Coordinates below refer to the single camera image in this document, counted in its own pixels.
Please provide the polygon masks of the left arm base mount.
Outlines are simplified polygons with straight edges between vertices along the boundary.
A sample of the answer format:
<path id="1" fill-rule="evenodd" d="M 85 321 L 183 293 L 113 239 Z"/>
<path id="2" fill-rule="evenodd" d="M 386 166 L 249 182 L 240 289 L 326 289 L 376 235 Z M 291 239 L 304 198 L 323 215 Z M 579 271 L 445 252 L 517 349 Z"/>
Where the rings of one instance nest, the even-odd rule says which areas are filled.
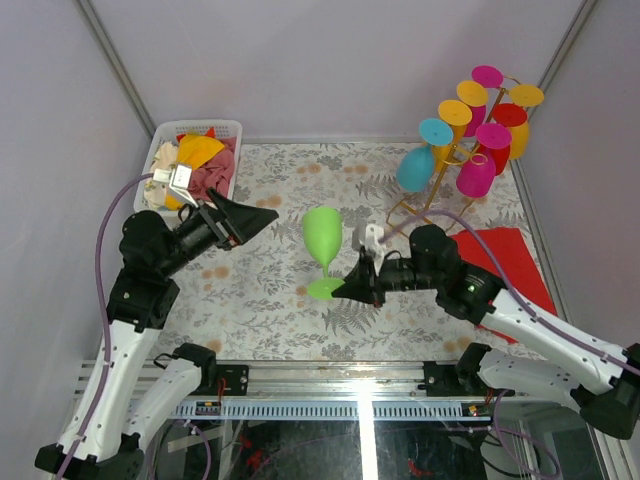
<path id="1" fill-rule="evenodd" d="M 183 343 L 172 353 L 158 354 L 153 359 L 153 364 L 168 372 L 169 362 L 179 359 L 191 362 L 200 374 L 196 388 L 190 392 L 191 396 L 216 395 L 224 398 L 247 394 L 249 366 L 218 364 L 216 353 L 201 345 Z"/>

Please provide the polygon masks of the green plastic wine glass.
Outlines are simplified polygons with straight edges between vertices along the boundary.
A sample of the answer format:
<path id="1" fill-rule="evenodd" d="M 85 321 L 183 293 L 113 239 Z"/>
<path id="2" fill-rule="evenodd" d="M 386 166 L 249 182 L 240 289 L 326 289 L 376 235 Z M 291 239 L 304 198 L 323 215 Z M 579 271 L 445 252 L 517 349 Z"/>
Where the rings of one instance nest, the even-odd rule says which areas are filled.
<path id="1" fill-rule="evenodd" d="M 344 284 L 329 272 L 342 247 L 342 216 L 328 206 L 313 208 L 302 218 L 302 234 L 307 252 L 322 268 L 322 277 L 313 281 L 307 292 L 315 299 L 330 300 L 332 293 Z"/>

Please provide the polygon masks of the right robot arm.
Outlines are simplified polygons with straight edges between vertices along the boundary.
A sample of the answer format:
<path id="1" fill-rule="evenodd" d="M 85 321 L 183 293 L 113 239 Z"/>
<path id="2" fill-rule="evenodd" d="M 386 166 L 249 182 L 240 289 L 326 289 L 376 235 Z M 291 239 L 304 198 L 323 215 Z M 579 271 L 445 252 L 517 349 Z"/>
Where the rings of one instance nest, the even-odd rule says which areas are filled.
<path id="1" fill-rule="evenodd" d="M 448 315 L 502 333 L 541 355 L 518 360 L 472 343 L 455 366 L 467 394 L 489 389 L 541 397 L 578 413 L 594 429 L 628 440 L 639 421 L 639 347 L 601 340 L 525 298 L 503 273 L 469 263 L 434 224 L 409 236 L 410 256 L 391 258 L 383 231 L 366 228 L 359 258 L 330 295 L 379 307 L 391 292 L 433 290 Z"/>

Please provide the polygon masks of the red plastic wine glass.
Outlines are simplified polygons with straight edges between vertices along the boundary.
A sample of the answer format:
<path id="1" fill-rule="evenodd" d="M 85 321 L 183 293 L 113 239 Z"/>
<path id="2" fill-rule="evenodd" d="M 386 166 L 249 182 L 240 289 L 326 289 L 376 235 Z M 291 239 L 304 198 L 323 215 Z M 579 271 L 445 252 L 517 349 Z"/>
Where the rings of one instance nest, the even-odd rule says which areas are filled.
<path id="1" fill-rule="evenodd" d="M 509 147 L 491 151 L 497 167 L 496 175 L 499 176 L 510 160 L 522 157 L 526 151 L 530 136 L 528 115 L 523 107 L 513 103 L 502 103 L 495 108 L 493 119 L 489 123 L 505 126 L 512 135 Z"/>

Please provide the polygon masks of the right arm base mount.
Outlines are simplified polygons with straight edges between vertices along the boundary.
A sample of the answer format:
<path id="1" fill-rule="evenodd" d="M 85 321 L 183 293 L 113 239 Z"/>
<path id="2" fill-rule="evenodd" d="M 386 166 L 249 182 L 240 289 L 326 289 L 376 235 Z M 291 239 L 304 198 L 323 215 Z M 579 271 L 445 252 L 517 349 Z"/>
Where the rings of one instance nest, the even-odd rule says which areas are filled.
<path id="1" fill-rule="evenodd" d="M 426 392 L 428 397 L 486 397 L 493 389 L 496 392 L 511 391 L 513 387 L 492 387 L 480 379 L 480 361 L 493 348 L 481 344 L 470 343 L 462 357 L 455 364 L 425 361 L 423 366 L 423 382 L 417 388 Z"/>

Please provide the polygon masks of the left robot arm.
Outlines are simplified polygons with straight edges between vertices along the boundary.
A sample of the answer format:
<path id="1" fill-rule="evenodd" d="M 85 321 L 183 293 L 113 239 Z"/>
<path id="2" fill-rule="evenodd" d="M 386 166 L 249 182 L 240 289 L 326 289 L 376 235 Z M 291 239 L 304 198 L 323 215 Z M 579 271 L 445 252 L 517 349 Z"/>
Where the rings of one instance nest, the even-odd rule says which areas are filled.
<path id="1" fill-rule="evenodd" d="M 190 394 L 208 394 L 218 386 L 215 352 L 184 343 L 142 399 L 131 402 L 179 295 L 174 274 L 211 248 L 230 251 L 247 243 L 278 217 L 273 209 L 242 205 L 215 190 L 207 195 L 181 208 L 175 228 L 150 210 L 125 221 L 119 245 L 123 266 L 101 302 L 102 357 L 60 439 L 39 449 L 36 468 L 59 479 L 134 479 L 150 441 L 175 408 Z"/>

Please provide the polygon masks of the magenta plastic wine glass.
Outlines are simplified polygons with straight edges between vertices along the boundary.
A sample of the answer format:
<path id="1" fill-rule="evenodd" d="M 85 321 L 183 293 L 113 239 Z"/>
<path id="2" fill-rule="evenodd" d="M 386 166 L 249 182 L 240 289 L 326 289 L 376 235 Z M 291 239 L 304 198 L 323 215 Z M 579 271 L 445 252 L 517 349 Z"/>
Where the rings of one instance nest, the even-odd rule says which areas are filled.
<path id="1" fill-rule="evenodd" d="M 456 179 L 459 192 L 470 198 L 480 198 L 489 192 L 497 171 L 491 151 L 509 147 L 512 135 L 501 124 L 485 123 L 476 129 L 476 141 L 478 149 L 462 165 Z"/>

